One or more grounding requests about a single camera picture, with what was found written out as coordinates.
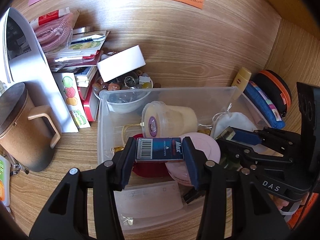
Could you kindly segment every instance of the bowl of beads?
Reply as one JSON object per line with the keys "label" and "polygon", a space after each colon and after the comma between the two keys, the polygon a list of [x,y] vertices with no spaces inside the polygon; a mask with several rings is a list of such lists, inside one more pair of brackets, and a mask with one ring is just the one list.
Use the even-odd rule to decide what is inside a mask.
{"label": "bowl of beads", "polygon": [[102,90],[108,90],[107,104],[110,111],[126,114],[135,111],[143,105],[144,99],[150,92],[143,92],[144,89],[153,88],[151,78],[140,70],[128,72],[109,82],[97,81],[94,85],[95,95]]}

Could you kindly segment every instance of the yellow bottle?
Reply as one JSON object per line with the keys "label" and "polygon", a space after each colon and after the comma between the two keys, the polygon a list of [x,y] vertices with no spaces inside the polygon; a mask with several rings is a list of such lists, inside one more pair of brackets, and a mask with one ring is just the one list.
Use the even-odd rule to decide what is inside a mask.
{"label": "yellow bottle", "polygon": [[241,93],[245,90],[249,80],[251,77],[251,72],[247,70],[245,67],[242,67],[237,73],[235,79],[233,80],[231,87],[238,87],[238,91],[233,95],[233,99],[237,99]]}

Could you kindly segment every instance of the blue pencil case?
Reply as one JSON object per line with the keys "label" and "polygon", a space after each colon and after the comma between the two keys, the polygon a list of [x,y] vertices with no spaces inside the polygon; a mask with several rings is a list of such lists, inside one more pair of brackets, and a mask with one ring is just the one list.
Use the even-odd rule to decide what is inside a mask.
{"label": "blue pencil case", "polygon": [[285,126],[275,105],[254,82],[249,81],[244,94],[263,114],[272,128],[282,129]]}

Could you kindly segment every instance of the mug lid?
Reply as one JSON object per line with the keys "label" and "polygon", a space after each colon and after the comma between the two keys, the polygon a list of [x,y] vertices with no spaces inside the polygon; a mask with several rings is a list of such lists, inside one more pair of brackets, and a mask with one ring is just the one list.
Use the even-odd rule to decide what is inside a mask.
{"label": "mug lid", "polygon": [[0,96],[0,135],[17,117],[28,96],[24,83],[16,83]]}

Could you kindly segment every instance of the metal screw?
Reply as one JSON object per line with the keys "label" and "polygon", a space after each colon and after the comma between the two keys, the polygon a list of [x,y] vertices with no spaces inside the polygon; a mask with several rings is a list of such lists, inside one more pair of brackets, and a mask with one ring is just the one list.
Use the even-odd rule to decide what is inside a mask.
{"label": "metal screw", "polygon": [[113,161],[112,160],[107,160],[103,163],[103,165],[105,165],[106,167],[111,167],[113,165]]}
{"label": "metal screw", "polygon": [[242,168],[241,169],[241,172],[244,174],[244,175],[249,175],[250,174],[250,170],[248,168]]}
{"label": "metal screw", "polygon": [[205,165],[207,165],[208,167],[213,167],[215,165],[214,161],[208,160],[205,162]]}
{"label": "metal screw", "polygon": [[77,172],[78,172],[78,169],[77,169],[77,168],[72,168],[72,169],[69,171],[69,173],[70,173],[71,175],[75,175],[75,174],[77,174]]}

